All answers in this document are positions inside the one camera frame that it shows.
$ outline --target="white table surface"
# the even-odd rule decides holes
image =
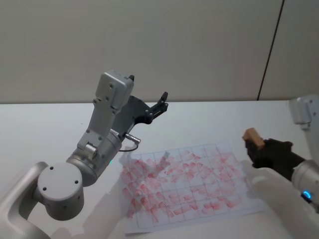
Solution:
[[[92,104],[0,105],[0,190],[28,164],[66,160],[86,129],[92,110]],[[269,170],[250,167],[241,138],[249,127],[255,127],[263,138],[293,142],[295,153],[310,158],[304,133],[293,124],[286,101],[170,103],[168,111],[151,125],[136,126],[132,134],[142,139],[138,153],[229,139],[237,159],[243,160],[267,206],[262,213],[132,238],[318,238],[319,216],[290,182]],[[115,162],[95,185],[85,188],[84,208],[70,221],[50,218],[40,204],[32,211],[29,221],[52,239],[125,238],[118,179]]]

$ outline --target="small wooden block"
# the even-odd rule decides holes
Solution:
[[[263,139],[259,136],[255,128],[247,129],[244,133],[243,139],[253,141],[258,149],[261,149],[265,146]]]

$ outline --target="sheet of paper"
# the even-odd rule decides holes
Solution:
[[[263,209],[227,143],[128,155],[120,178],[126,234]]]

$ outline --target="white wall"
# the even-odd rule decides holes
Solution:
[[[286,0],[260,99],[319,94],[319,1]]]
[[[254,100],[280,0],[5,0],[0,103],[91,101],[102,72],[134,94]]]

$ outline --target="blue led light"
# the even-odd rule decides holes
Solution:
[[[309,199],[312,197],[310,192],[304,191],[303,194]]]

